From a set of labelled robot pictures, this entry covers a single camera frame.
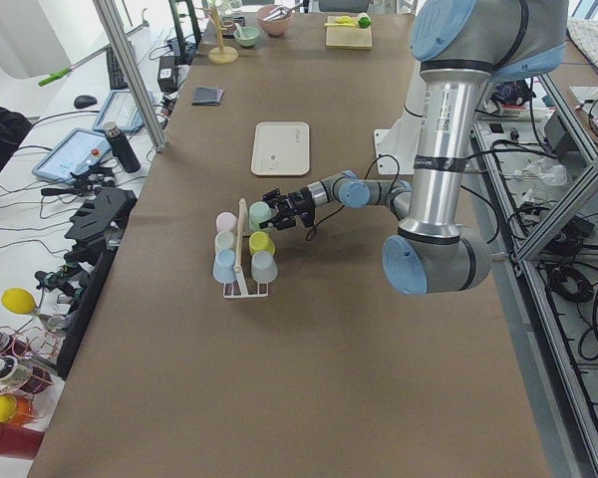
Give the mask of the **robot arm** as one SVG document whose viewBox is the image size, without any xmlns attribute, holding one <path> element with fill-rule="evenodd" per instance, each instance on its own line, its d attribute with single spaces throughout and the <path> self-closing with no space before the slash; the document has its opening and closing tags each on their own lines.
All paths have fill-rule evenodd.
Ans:
<svg viewBox="0 0 598 478">
<path fill-rule="evenodd" d="M 275 215 L 260 227 L 311 227 L 317 207 L 381 204 L 398 218 L 383 245 L 385 275 L 406 295 L 455 292 L 490 271 L 486 242 L 454 222 L 475 111 L 489 84 L 556 69 L 563 57 L 565 1 L 428 1 L 413 26 L 411 53 L 425 82 L 414 182 L 360 179 L 342 171 L 263 200 Z"/>
</svg>

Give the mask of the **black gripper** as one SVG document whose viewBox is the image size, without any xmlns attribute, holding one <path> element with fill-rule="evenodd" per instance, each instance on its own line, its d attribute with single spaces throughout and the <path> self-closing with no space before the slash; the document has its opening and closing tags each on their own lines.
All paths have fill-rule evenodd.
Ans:
<svg viewBox="0 0 598 478">
<path fill-rule="evenodd" d="M 315 201 L 308 188 L 301 188 L 299 191 L 290 192 L 288 198 L 279 188 L 265 193 L 262 201 L 270 207 L 286 207 L 289 204 L 290 216 L 277 214 L 274 217 L 261 222 L 261 229 L 274 228 L 285 230 L 296 226 L 296 219 L 299 219 L 305 228 L 314 226 L 315 223 Z"/>
</svg>

